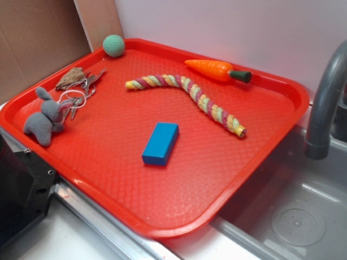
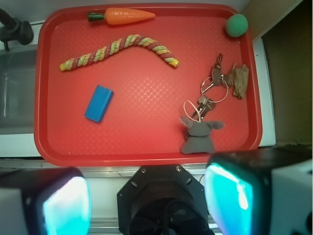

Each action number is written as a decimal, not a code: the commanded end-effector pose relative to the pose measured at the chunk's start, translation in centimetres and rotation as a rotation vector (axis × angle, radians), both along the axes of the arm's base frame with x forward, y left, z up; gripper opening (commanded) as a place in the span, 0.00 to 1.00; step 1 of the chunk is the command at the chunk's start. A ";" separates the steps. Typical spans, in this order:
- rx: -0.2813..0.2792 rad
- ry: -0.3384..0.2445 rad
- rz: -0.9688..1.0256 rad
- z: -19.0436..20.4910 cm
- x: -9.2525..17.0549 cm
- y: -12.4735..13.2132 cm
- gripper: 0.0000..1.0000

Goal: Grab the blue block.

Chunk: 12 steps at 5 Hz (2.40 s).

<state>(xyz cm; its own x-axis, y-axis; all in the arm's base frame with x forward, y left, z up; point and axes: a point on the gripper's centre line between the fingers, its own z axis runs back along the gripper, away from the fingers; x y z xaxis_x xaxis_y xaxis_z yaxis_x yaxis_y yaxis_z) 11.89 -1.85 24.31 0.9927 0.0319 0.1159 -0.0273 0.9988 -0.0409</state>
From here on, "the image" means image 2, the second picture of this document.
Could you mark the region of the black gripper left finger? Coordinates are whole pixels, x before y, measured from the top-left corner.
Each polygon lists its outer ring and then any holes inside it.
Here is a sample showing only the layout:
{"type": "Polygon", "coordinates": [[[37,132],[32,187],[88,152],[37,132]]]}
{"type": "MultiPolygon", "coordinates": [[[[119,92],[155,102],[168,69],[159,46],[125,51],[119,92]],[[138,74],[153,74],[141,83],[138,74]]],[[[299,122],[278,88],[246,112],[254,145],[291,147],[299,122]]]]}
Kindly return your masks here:
{"type": "Polygon", "coordinates": [[[86,235],[90,220],[90,187],[79,169],[1,172],[2,235],[86,235]]]}

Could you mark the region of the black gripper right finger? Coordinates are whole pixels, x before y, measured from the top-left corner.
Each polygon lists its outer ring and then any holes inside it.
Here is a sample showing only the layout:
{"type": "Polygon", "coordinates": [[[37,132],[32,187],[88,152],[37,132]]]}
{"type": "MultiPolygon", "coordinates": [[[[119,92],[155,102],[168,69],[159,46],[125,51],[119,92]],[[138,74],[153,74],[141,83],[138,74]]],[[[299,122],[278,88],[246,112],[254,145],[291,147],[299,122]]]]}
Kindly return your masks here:
{"type": "Polygon", "coordinates": [[[209,214],[224,235],[310,235],[313,153],[267,147],[213,154],[204,175],[209,214]]]}

